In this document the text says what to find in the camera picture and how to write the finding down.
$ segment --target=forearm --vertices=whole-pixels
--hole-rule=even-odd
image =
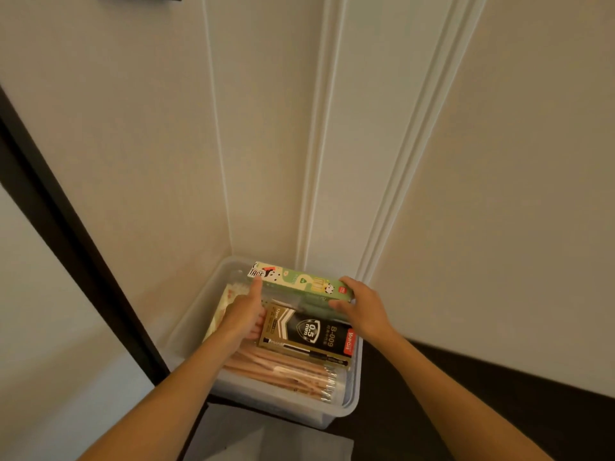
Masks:
[[[374,345],[402,374],[457,461],[551,459],[400,334],[389,333]]]
[[[174,461],[237,344],[235,336],[223,331],[211,335],[79,460]]]

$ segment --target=green panda box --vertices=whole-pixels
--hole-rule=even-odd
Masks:
[[[315,277],[302,271],[284,269],[268,263],[255,262],[252,265],[248,277],[254,278],[257,275],[263,277],[263,282],[267,285],[279,289],[291,289],[302,295],[304,303],[319,306],[321,311],[330,312],[327,315],[336,315],[332,314],[333,311],[328,306],[329,299],[350,302],[354,297],[352,290],[337,279]]]

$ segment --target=pencil box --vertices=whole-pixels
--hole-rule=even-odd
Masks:
[[[350,302],[354,294],[345,283],[285,269],[270,263],[255,262],[248,278],[263,277],[263,298],[322,318],[348,321],[348,317],[329,307],[330,299]]]
[[[258,345],[282,354],[350,368],[356,333],[348,324],[267,303]]]

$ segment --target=shield logo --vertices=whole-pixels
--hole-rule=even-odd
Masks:
[[[316,343],[320,335],[320,320],[309,318],[301,320],[296,326],[297,333],[310,344]]]

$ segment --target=person's right arm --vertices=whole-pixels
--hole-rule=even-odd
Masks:
[[[377,292],[349,277],[356,304],[330,301],[357,333],[402,374],[457,461],[547,461],[551,458],[480,399],[432,364],[390,325]]]

